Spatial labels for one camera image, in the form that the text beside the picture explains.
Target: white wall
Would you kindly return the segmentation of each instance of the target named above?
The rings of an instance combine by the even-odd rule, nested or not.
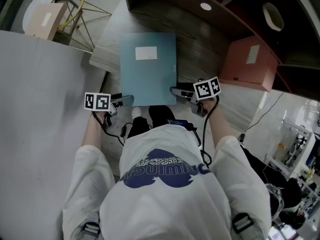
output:
[[[90,54],[0,31],[0,236],[57,240],[89,112],[105,71]]]

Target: white label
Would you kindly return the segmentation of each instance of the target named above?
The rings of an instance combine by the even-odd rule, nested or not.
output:
[[[136,47],[135,48],[135,59],[136,60],[156,60],[157,57],[157,47]]]
[[[260,49],[260,45],[251,46],[249,56],[246,61],[247,64],[255,64],[256,63],[259,49]]]
[[[52,13],[51,12],[47,12],[46,15],[44,16],[44,19],[42,21],[41,26],[45,27],[48,23],[48,20],[50,19]]]

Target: beige box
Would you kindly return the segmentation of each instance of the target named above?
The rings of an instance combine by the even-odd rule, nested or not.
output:
[[[26,35],[53,40],[66,12],[65,3],[41,3],[31,16]]]

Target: black cable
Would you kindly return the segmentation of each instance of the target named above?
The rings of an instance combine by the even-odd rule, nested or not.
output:
[[[270,109],[260,117],[260,119],[258,120],[258,122],[256,122],[254,125],[251,125],[251,126],[248,128],[248,130],[251,129],[252,127],[256,126],[256,125],[260,122],[260,120],[277,104],[278,100],[281,98],[282,95],[284,95],[284,92],[279,96],[279,98],[278,98],[278,99],[276,100],[276,102],[270,107]]]
[[[98,121],[98,123],[99,123],[99,125],[101,126],[102,130],[104,131],[104,133],[105,133],[106,135],[111,136],[111,137],[117,138],[118,141],[121,143],[121,145],[124,146],[124,144],[121,142],[119,136],[113,135],[113,134],[110,134],[110,133],[107,132],[105,125],[104,125],[103,123],[101,123],[101,121],[100,121],[100,119],[98,118],[96,112],[92,111],[92,114],[93,114],[94,118]]]
[[[205,121],[204,121],[204,126],[203,126],[203,135],[202,135],[202,150],[200,151],[201,152],[201,157],[202,157],[202,160],[204,162],[204,164],[209,168],[209,165],[212,163],[212,157],[205,151],[205,136],[206,136],[206,127],[207,127],[207,122],[208,122],[208,119],[209,117],[211,116],[211,114],[213,113],[213,111],[216,109],[216,107],[218,106],[218,103],[219,103],[219,96],[217,95],[216,96],[216,103],[214,104],[213,108],[210,110],[210,112],[208,113],[208,115],[206,116],[205,118]],[[209,158],[209,162],[207,162],[205,160],[205,155]]]

